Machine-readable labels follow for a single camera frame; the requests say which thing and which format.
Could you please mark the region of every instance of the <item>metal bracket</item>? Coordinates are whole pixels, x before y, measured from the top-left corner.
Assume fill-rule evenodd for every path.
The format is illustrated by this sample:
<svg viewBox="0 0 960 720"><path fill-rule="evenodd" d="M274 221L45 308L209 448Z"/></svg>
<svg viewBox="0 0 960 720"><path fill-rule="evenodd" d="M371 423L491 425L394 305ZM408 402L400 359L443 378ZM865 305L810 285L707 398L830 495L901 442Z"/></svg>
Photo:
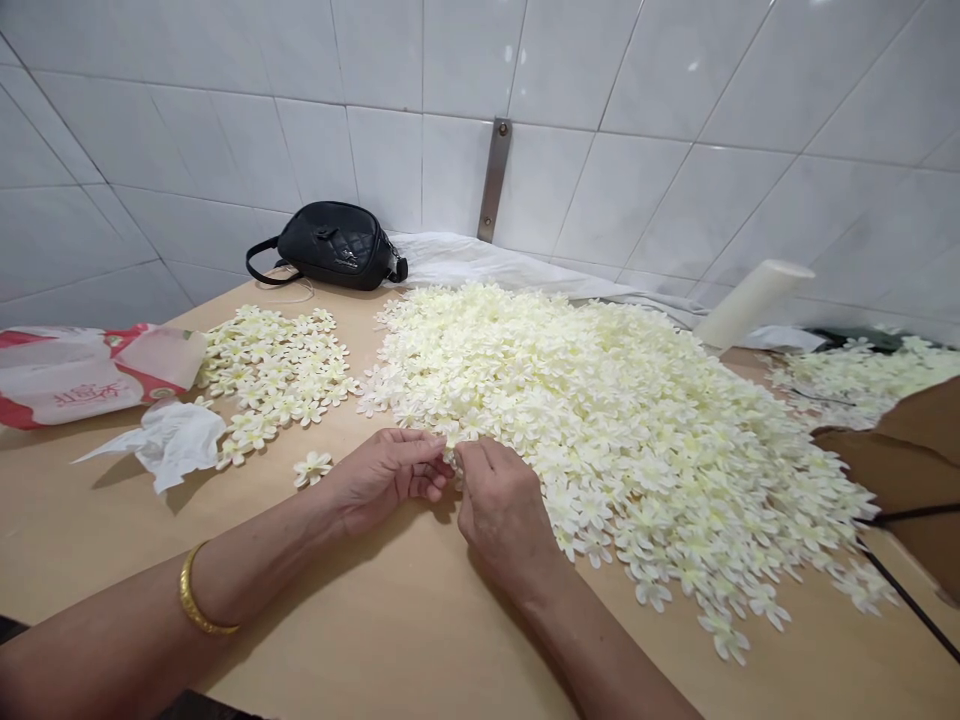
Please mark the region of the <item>metal bracket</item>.
<svg viewBox="0 0 960 720"><path fill-rule="evenodd" d="M483 200L480 201L480 223L477 225L477 237L488 243L493 242L493 231L497 227L497 211L500 209L500 193L503 191L503 176L507 172L512 136L513 123L506 118L493 121L487 177L483 181Z"/></svg>

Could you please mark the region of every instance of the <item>wooden table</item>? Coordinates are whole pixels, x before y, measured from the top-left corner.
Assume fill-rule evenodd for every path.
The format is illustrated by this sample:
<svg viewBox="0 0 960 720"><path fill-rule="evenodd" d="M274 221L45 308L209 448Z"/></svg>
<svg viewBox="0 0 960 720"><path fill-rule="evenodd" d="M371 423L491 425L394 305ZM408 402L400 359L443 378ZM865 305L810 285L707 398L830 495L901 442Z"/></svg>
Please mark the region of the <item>wooden table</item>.
<svg viewBox="0 0 960 720"><path fill-rule="evenodd" d="M244 285L173 321L203 330L244 303L297 315L322 306L351 350L355 372L374 361L374 313L392 291L263 291ZM748 355L729 358L761 377ZM35 624L128 575L183 552L293 492L292 465L308 450L341 459L380 427L353 401L307 430L280 433L262 455L225 473L201 472L161 499L132 456L80 457L135 427L142 410L47 430L0 432L0 613ZM369 537L304 574L250 626L198 689L266 717L573 718L551 667L512 608L471 565L456 527L456 500L408 503ZM870 543L954 641L960 614L880 533ZM644 650L707 718L957 718L958 666L904 606L859 613L804 573L786 579L784 634L751 619L747 667L723 663L684 600L663 615L640 607L619 564L578 566Z"/></svg>

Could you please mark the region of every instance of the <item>gold bangle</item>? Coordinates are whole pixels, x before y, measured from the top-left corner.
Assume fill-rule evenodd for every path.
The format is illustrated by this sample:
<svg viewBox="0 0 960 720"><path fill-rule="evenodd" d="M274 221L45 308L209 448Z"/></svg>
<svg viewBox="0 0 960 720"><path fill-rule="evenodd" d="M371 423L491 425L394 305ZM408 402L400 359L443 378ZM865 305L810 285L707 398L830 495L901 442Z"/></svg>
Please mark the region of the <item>gold bangle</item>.
<svg viewBox="0 0 960 720"><path fill-rule="evenodd" d="M193 569L193 559L197 556L197 551L206 544L207 541L204 540L197 545L187 555L187 559L183 561L183 569L180 571L180 604L183 605L183 611L187 614L187 617L193 620L194 625L207 635L232 635L240 629L240 626L225 627L214 625L207 620L206 616L200 612L200 608L197 607L197 603L193 599L193 592L190 590L190 571Z"/></svg>

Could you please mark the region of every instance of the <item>red and white package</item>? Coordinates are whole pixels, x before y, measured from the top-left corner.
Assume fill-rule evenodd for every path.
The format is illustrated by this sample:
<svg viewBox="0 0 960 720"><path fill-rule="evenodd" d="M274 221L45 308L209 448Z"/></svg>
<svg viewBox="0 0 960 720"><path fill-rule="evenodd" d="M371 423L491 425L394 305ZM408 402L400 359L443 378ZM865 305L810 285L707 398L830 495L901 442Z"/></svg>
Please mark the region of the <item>red and white package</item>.
<svg viewBox="0 0 960 720"><path fill-rule="evenodd" d="M203 333L17 327L0 332L0 424L21 430L103 415L186 392Z"/></svg>

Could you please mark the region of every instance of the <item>black handbag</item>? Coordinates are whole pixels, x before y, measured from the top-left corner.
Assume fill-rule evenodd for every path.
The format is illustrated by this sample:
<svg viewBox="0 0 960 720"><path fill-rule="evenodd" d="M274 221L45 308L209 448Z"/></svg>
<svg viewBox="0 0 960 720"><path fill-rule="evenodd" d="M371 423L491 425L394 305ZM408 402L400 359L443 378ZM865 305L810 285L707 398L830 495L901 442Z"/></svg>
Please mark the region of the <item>black handbag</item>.
<svg viewBox="0 0 960 720"><path fill-rule="evenodd" d="M250 259L276 248L280 265L297 273L286 278L263 275ZM391 256L396 258L392 270ZM353 290L374 290L383 280L407 279L407 261L387 238L373 213L341 202L315 202L301 208L277 237L247 250L247 270L267 285L286 285L304 276Z"/></svg>

